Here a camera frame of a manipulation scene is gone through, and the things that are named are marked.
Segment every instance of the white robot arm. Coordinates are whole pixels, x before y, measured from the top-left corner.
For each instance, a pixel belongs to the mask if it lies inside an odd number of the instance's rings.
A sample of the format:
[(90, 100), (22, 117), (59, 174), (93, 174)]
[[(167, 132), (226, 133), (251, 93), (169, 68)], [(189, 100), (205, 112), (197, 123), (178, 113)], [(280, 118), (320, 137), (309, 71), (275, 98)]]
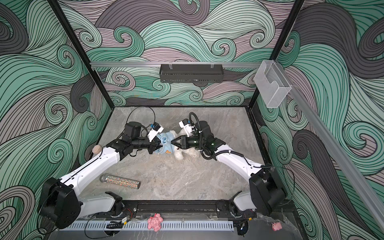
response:
[[(265, 173), (261, 164), (245, 158), (222, 140), (214, 138), (206, 121), (200, 121), (198, 128), (193, 126), (192, 121), (185, 123), (189, 124), (187, 129), (190, 132), (188, 135), (174, 139), (173, 145), (182, 149), (203, 145), (204, 149), (201, 151), (207, 153), (210, 158), (202, 153), (203, 157), (206, 159), (215, 158), (249, 181), (250, 191), (241, 192), (232, 199), (236, 209), (240, 211), (259, 209), (261, 212), (268, 212), (273, 207), (270, 205), (271, 202), (280, 202), (285, 198), (285, 193), (281, 187), (276, 188), (276, 185), (282, 185), (279, 177), (276, 176), (277, 173), (274, 173), (275, 176), (273, 177), (269, 176), (269, 179), (266, 180), (266, 182), (272, 183), (267, 189), (262, 180), (265, 178)], [(109, 215), (118, 217), (123, 209), (120, 196), (112, 192), (92, 197), (80, 197), (80, 194), (91, 181), (110, 166), (130, 155), (133, 149), (148, 149), (149, 154), (152, 154), (153, 151), (162, 147), (157, 137), (154, 137), (153, 140), (150, 140), (148, 136), (140, 137), (141, 127), (142, 125), (138, 122), (127, 123), (122, 139), (113, 140), (102, 149), (101, 153), (60, 179), (48, 179), (43, 184), (38, 205), (39, 213), (49, 217), (59, 229), (69, 226), (80, 217), (95, 213), (108, 212)], [(162, 130), (162, 127), (157, 123), (151, 128), (151, 131), (155, 132)]]

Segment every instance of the white plush toy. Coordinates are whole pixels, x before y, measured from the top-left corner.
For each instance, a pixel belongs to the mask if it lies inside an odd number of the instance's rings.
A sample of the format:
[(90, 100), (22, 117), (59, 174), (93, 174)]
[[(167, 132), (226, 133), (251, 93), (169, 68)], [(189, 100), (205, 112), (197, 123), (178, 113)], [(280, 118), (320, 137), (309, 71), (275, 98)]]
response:
[(173, 139), (175, 139), (179, 136), (182, 136), (182, 135), (186, 135), (184, 129), (182, 129), (178, 134), (174, 130), (158, 134), (157, 137), (161, 140), (163, 147), (156, 150), (155, 152), (161, 153), (161, 154), (174, 153), (177, 160), (183, 160), (184, 159), (183, 154), (182, 154), (183, 152), (188, 154), (189, 156), (191, 156), (193, 158), (198, 158), (200, 155), (200, 152), (198, 150), (196, 150), (194, 147), (189, 148), (189, 149), (181, 149), (181, 148), (178, 148), (175, 145), (172, 145), (170, 143)]

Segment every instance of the swirl pattern wall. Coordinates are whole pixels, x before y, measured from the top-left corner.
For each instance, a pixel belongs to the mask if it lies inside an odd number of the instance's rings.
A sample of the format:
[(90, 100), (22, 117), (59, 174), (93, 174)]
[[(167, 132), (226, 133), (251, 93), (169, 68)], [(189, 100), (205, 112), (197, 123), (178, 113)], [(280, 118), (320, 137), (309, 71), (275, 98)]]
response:
[[(292, 1), (59, 0), (91, 61), (269, 59)], [(99, 68), (117, 106), (248, 105), (256, 69), (225, 69), (224, 83), (161, 83), (159, 68)]]
[[(308, 2), (278, 61), (384, 200), (384, 1)], [(295, 100), (267, 109), (259, 97), (257, 105), (273, 164), (295, 173), (293, 199), (309, 238), (384, 239)], [(291, 194), (292, 176), (280, 172)]]
[(89, 159), (110, 112), (48, 2), (0, 1), (1, 239), (43, 239), (43, 182)]

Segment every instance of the pink plush toy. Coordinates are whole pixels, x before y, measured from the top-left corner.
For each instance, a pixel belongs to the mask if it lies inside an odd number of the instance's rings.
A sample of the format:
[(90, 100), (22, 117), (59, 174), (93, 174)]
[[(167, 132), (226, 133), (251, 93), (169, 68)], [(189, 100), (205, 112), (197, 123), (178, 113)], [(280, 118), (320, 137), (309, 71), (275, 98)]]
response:
[(279, 222), (275, 222), (275, 223), (272, 224), (272, 230), (273, 231), (277, 231), (277, 230), (280, 230), (282, 228), (283, 228), (283, 226)]
[(151, 228), (153, 228), (153, 230), (155, 230), (155, 232), (159, 231), (161, 229), (160, 223), (162, 221), (163, 221), (163, 218), (160, 217), (160, 214), (155, 214), (154, 217), (149, 217), (148, 229), (151, 230)]

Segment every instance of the light blue toy shirt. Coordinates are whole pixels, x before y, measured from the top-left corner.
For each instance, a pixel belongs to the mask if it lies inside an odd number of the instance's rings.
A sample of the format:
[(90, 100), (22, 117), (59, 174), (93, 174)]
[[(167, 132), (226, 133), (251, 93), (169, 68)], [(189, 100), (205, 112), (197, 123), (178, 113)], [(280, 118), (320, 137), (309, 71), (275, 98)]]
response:
[(171, 141), (174, 139), (174, 136), (171, 132), (162, 132), (156, 136), (158, 137), (158, 139), (160, 139), (163, 147), (157, 149), (155, 152), (161, 154), (174, 152), (174, 145), (171, 144)]

